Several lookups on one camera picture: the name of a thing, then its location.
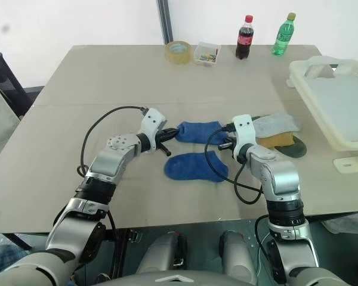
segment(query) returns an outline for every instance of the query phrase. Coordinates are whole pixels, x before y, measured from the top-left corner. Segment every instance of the white wall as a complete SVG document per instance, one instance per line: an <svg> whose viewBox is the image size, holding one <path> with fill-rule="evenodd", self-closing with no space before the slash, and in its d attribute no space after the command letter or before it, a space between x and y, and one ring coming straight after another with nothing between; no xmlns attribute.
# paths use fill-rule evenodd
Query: white wall
<svg viewBox="0 0 358 286"><path fill-rule="evenodd" d="M289 12L297 14L291 44L358 60L358 0L169 0L174 39L235 44L252 14L253 44L273 44Z"/></svg>
<svg viewBox="0 0 358 286"><path fill-rule="evenodd" d="M246 14L253 43L272 44L288 12L292 44L358 59L358 0L169 0L174 39L235 44ZM0 52L24 87L44 85L72 45L162 44L156 0L0 0Z"/></svg>
<svg viewBox="0 0 358 286"><path fill-rule="evenodd" d="M155 0L0 0L0 52L24 87L45 85L72 45L162 43Z"/></svg>

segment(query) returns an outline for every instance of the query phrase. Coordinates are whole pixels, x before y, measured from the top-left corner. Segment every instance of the person's leg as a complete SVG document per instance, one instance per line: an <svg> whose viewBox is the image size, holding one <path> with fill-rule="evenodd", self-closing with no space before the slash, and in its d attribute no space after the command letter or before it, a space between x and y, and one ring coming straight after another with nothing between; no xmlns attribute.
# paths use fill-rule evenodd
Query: person's leg
<svg viewBox="0 0 358 286"><path fill-rule="evenodd" d="M27 255L27 251L22 250L16 245L0 245L0 272Z"/></svg>

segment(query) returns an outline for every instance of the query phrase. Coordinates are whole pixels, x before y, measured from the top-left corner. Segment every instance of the blue sock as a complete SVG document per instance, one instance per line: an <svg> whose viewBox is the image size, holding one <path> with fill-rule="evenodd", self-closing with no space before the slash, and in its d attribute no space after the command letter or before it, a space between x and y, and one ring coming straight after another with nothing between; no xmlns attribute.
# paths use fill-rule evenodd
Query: blue sock
<svg viewBox="0 0 358 286"><path fill-rule="evenodd" d="M206 144L209 136L220 129L221 125L218 121L208 123L182 122L177 128L179 132L175 138L178 141ZM219 132L212 138L211 145L223 144L223 139L227 137L228 135L225 132Z"/></svg>
<svg viewBox="0 0 358 286"><path fill-rule="evenodd" d="M208 152L212 166L222 175L228 177L228 167L216 156L215 151ZM215 183L223 181L209 167L204 153L187 153L168 159L164 172L173 180L209 180Z"/></svg>

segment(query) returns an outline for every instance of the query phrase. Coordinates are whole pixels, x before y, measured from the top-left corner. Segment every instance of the green plastic bottle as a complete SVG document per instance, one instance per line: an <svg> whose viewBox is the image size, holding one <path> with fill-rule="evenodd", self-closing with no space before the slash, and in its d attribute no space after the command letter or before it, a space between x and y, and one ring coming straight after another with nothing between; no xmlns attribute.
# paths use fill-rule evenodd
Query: green plastic bottle
<svg viewBox="0 0 358 286"><path fill-rule="evenodd" d="M274 55L283 55L288 47L289 42L291 41L291 37L294 32L294 24L293 21L296 18L295 13L289 13L288 18L283 23L279 29L279 33L277 34L276 43L273 45L272 54Z"/></svg>

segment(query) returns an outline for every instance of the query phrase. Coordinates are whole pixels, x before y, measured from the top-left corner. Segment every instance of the bottle cap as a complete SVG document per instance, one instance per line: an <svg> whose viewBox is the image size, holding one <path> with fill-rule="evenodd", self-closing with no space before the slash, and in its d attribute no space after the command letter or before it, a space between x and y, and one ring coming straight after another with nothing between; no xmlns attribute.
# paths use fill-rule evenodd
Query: bottle cap
<svg viewBox="0 0 358 286"><path fill-rule="evenodd" d="M296 18L296 14L295 13L289 13L288 14L288 20L293 21Z"/></svg>
<svg viewBox="0 0 358 286"><path fill-rule="evenodd" d="M252 16L252 15L247 15L247 16L245 16L245 21L246 21L247 23L252 23L252 20L253 20L253 16Z"/></svg>

